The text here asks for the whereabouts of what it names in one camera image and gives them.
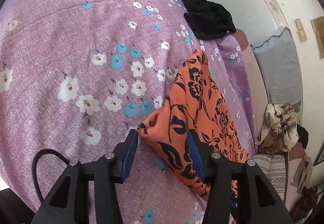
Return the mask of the orange black floral blouse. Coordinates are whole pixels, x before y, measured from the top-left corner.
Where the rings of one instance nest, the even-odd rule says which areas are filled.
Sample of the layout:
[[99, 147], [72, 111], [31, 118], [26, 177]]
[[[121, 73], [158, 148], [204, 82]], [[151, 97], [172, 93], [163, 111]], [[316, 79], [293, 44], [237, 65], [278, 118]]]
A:
[[244, 163], [249, 157], [239, 143], [228, 104], [210, 75], [208, 58], [201, 49], [195, 50], [180, 66], [163, 105], [137, 131], [173, 176], [207, 199], [210, 186], [197, 176], [192, 163], [187, 144], [189, 130], [230, 161]]

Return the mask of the striped floral cushion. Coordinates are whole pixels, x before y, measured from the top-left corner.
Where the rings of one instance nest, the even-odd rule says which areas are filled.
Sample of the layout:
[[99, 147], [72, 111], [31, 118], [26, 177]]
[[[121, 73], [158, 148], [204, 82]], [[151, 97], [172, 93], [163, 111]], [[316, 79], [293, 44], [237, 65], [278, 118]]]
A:
[[280, 154], [254, 154], [252, 160], [258, 164], [284, 202], [287, 178], [285, 157]]

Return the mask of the dark red garment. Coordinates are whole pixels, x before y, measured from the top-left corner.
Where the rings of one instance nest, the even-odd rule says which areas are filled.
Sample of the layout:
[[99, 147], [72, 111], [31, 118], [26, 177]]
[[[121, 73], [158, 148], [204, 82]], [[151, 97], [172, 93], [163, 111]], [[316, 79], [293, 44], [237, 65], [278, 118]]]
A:
[[317, 204], [318, 196], [317, 193], [318, 187], [312, 186], [310, 188], [303, 188], [302, 196], [299, 198], [295, 206], [292, 208], [290, 215], [294, 223], [299, 222], [300, 220], [307, 217], [308, 213], [314, 208]]

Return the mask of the beige towel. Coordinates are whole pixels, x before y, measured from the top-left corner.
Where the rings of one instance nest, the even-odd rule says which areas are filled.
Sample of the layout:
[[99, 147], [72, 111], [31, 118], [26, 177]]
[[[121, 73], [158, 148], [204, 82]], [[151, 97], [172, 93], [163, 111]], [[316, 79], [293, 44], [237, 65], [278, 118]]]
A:
[[291, 185], [297, 188], [298, 193], [302, 194], [304, 188], [311, 187], [312, 169], [313, 163], [311, 158], [304, 154], [291, 181]]

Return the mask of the beige brown floral blanket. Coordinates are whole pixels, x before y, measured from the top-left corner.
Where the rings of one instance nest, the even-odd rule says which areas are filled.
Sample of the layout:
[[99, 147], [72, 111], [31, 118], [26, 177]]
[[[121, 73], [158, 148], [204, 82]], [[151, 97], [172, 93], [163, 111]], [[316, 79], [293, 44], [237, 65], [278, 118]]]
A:
[[264, 114], [264, 123], [257, 138], [258, 153], [290, 152], [299, 140], [297, 125], [293, 106], [268, 104]]

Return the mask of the black garment on headboard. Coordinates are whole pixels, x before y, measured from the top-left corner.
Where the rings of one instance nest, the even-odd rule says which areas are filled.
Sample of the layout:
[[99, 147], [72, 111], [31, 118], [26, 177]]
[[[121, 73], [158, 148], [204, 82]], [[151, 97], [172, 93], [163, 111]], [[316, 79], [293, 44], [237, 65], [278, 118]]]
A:
[[299, 136], [299, 142], [302, 144], [302, 147], [306, 150], [307, 145], [308, 145], [308, 141], [309, 141], [309, 133], [308, 131], [300, 126], [299, 124], [297, 125], [297, 133]]

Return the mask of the pink quilted mattress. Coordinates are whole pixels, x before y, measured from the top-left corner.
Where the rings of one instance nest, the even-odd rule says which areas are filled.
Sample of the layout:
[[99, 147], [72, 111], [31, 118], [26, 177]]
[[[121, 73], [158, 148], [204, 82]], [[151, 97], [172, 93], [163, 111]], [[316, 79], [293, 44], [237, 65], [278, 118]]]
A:
[[258, 136], [261, 133], [264, 122], [264, 113], [268, 104], [268, 96], [259, 65], [245, 33], [242, 30], [237, 29], [232, 35], [238, 42], [243, 52], [244, 63], [246, 65], [249, 84], [252, 90], [255, 132], [256, 136]]

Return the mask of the grey pillow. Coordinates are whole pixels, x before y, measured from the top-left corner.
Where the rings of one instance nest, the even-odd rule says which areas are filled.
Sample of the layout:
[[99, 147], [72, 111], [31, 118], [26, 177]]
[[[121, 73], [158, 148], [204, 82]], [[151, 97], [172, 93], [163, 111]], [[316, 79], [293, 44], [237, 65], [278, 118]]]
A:
[[289, 28], [252, 48], [259, 65], [268, 102], [286, 104], [300, 111], [303, 82], [295, 42]]

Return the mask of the purple floral bed sheet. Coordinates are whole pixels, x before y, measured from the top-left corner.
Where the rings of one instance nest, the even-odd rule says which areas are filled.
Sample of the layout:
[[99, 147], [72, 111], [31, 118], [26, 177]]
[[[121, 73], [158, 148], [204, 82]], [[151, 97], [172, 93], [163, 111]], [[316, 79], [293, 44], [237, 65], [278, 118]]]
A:
[[[232, 34], [200, 40], [182, 0], [6, 0], [1, 8], [1, 178], [32, 210], [32, 161], [53, 149], [81, 163], [125, 140], [169, 94], [195, 50], [249, 156], [256, 133], [243, 52]], [[202, 223], [207, 199], [140, 139], [117, 186], [125, 223]]]

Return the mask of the black crumpled garment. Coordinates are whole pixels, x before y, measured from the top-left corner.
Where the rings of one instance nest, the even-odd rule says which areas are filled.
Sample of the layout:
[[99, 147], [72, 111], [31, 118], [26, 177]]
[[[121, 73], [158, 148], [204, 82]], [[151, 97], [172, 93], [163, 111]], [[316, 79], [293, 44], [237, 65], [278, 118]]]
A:
[[236, 32], [231, 14], [221, 4], [208, 0], [182, 0], [184, 19], [197, 39], [214, 40]]

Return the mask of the framed wall picture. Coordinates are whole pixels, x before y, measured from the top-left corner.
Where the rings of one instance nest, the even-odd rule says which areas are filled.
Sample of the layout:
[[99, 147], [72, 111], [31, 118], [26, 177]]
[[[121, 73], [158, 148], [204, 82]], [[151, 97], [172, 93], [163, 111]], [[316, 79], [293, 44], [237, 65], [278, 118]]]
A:
[[314, 166], [322, 163], [324, 161], [324, 144], [322, 145], [315, 161], [314, 161]]

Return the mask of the beige wall switch plate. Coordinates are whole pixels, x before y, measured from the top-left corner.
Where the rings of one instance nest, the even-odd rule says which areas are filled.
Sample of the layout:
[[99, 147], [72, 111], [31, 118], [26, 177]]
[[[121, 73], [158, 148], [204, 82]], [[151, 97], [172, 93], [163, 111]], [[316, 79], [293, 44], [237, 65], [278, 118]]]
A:
[[296, 28], [297, 28], [297, 35], [300, 40], [300, 43], [307, 41], [306, 33], [300, 18], [296, 18], [294, 20]]

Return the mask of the wall electrical panel box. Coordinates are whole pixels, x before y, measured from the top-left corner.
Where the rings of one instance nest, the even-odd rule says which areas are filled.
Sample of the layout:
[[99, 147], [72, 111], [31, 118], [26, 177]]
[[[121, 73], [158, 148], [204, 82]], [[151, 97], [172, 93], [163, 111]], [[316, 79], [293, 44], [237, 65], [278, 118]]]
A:
[[311, 20], [312, 29], [315, 34], [320, 59], [324, 58], [324, 16]]

